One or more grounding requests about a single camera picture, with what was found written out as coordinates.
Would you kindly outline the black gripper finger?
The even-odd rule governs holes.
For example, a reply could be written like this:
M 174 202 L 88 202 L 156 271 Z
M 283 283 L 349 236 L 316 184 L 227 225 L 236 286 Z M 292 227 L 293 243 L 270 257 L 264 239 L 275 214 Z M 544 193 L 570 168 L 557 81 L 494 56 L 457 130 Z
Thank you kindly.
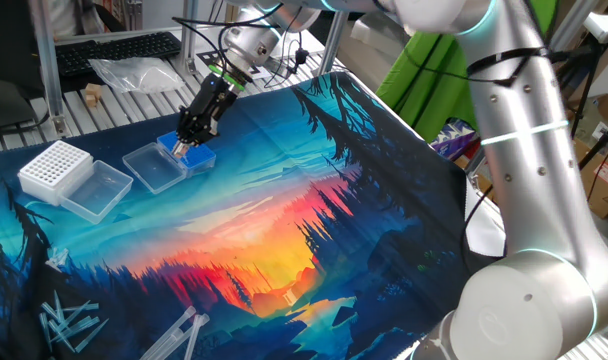
M 197 146 L 199 144 L 198 135 L 201 130 L 202 125 L 199 115 L 194 115 L 189 109 L 184 109 L 180 112 L 176 129 L 176 136 L 180 143 Z
M 218 121 L 215 119 L 200 119 L 200 123 L 202 125 L 202 130 L 198 135 L 199 144 L 197 146 L 185 145 L 178 141 L 174 145 L 171 150 L 171 154 L 176 158 L 184 157 L 187 152 L 194 147 L 199 147 L 200 145 L 210 141 L 214 137 L 219 135 L 218 133 Z

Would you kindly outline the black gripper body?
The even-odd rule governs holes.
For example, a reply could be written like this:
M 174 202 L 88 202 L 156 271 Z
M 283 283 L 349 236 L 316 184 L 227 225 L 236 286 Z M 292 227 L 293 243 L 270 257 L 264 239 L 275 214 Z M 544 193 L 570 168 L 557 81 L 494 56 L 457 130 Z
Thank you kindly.
M 186 127 L 197 128 L 213 117 L 219 119 L 238 96 L 238 86 L 220 75 L 207 75 L 186 110 Z

